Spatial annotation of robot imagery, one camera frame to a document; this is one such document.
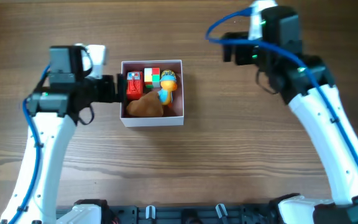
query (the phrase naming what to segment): cardboard box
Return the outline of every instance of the cardboard box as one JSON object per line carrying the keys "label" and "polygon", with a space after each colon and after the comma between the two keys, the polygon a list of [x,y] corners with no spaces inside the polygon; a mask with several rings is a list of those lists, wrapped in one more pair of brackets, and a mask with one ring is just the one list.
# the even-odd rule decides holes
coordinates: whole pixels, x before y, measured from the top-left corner
{"label": "cardboard box", "polygon": [[171,108],[164,106],[164,116],[161,118],[138,118],[126,113],[127,102],[121,103],[120,119],[125,127],[144,126],[174,126],[183,125],[185,120],[185,102],[183,92],[183,70],[181,60],[153,60],[153,61],[128,61],[121,62],[121,73],[125,76],[128,72],[144,71],[144,68],[160,68],[160,72],[169,69],[177,76],[178,89],[173,94]]}

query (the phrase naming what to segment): black joint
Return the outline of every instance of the black joint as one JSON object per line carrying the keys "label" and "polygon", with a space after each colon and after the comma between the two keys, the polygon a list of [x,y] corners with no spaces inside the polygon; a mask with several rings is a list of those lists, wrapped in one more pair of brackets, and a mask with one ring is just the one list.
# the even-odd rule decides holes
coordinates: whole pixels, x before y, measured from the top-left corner
{"label": "black joint", "polygon": [[181,223],[200,224],[202,221],[198,218],[197,210],[193,208],[185,208],[181,211]]}
{"label": "black joint", "polygon": [[358,205],[358,196],[352,197],[352,202],[354,205]]}
{"label": "black joint", "polygon": [[339,122],[339,118],[336,118],[336,119],[330,119],[330,122],[332,123],[332,124],[334,124],[334,123],[338,123]]}
{"label": "black joint", "polygon": [[[226,39],[248,39],[248,32],[227,32],[221,40]],[[230,62],[232,55],[235,56],[236,65],[252,65],[254,64],[254,46],[248,45],[223,45],[223,61]]]}
{"label": "black joint", "polygon": [[37,147],[37,146],[38,146],[39,148],[43,148],[43,147],[44,147],[44,144],[43,144],[43,143],[38,143],[38,144],[35,143],[35,144],[34,144],[34,147]]}
{"label": "black joint", "polygon": [[101,208],[107,207],[107,200],[100,200],[100,199],[83,199],[78,200],[74,203],[74,205],[97,205]]}
{"label": "black joint", "polygon": [[28,207],[28,206],[26,206],[25,208],[22,208],[22,207],[20,207],[20,206],[17,207],[17,211],[18,211],[18,212],[27,212],[28,210],[29,210],[29,207]]}

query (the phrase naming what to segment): wood grain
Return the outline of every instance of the wood grain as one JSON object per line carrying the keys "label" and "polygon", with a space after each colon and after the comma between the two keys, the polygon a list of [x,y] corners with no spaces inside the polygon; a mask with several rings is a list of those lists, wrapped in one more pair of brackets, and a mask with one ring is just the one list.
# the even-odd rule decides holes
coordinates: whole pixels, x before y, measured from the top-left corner
{"label": "wood grain", "polygon": [[[214,21],[250,1],[9,2],[0,1],[0,214],[25,148],[21,100],[48,62],[48,47],[75,42],[107,45],[110,74],[123,60],[182,59],[185,125],[129,129],[118,104],[94,104],[95,121],[79,126],[68,147],[59,205],[81,198],[142,206],[266,202],[292,192],[330,197],[309,137],[280,97],[255,84],[255,67],[223,63],[220,46],[204,40]],[[305,48],[329,65],[358,134],[358,1],[279,3],[300,13]],[[233,19],[214,35],[248,23]]]}

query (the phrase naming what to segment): blue cable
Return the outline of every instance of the blue cable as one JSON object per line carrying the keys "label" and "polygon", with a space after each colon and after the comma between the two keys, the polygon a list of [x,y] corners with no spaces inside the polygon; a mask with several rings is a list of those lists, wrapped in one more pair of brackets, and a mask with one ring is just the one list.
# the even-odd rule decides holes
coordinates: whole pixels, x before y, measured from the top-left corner
{"label": "blue cable", "polygon": [[[43,79],[47,75],[49,68],[50,65],[47,65],[47,67],[42,72],[41,79]],[[19,219],[19,217],[22,215],[23,210],[27,206],[27,203],[29,202],[32,190],[34,189],[35,181],[37,180],[37,174],[38,174],[39,164],[41,159],[41,148],[40,148],[41,140],[37,132],[37,127],[35,127],[35,124],[33,123],[32,118],[29,115],[29,111],[27,110],[27,99],[23,100],[23,113],[24,113],[25,120],[27,121],[27,124],[31,129],[31,133],[35,141],[35,164],[34,164],[34,171],[32,173],[29,188],[27,189],[27,193],[25,193],[22,205],[20,206],[21,210],[18,210],[16,212],[16,214],[13,216],[9,224],[14,224]]]}
{"label": "blue cable", "polygon": [[289,60],[291,60],[292,62],[295,62],[300,68],[304,68],[303,72],[305,72],[306,76],[308,77],[309,81],[311,82],[311,84],[313,85],[313,87],[315,87],[317,89],[317,92],[320,94],[321,98],[323,99],[324,103],[326,104],[329,112],[331,113],[333,120],[338,121],[336,122],[337,126],[338,126],[338,130],[341,133],[346,145],[348,146],[354,161],[356,162],[357,166],[358,166],[358,155],[356,153],[356,150],[354,149],[353,144],[351,143],[351,140],[349,139],[349,136],[347,135],[341,121],[339,120],[338,115],[336,114],[333,106],[331,105],[331,103],[329,102],[327,96],[324,94],[324,92],[321,90],[320,85],[318,84],[317,80],[315,79],[315,77],[313,76],[312,72],[309,70],[309,68],[306,66],[306,64],[304,62],[302,62],[302,60],[300,60],[295,54],[284,50],[280,47],[277,47],[276,45],[270,44],[268,42],[262,42],[259,40],[245,40],[245,39],[216,39],[216,38],[211,38],[209,37],[210,33],[212,32],[212,30],[217,27],[218,25],[220,25],[221,23],[223,23],[224,21],[233,18],[235,16],[251,16],[252,14],[252,8],[249,7],[247,9],[235,12],[233,14],[230,14],[220,20],[218,20],[217,22],[215,22],[211,27],[209,27],[208,31],[205,34],[205,39],[215,43],[215,44],[222,44],[222,45],[253,45],[253,46],[259,46],[260,48],[263,49],[267,49],[269,51],[275,52],[276,54],[279,54]]}

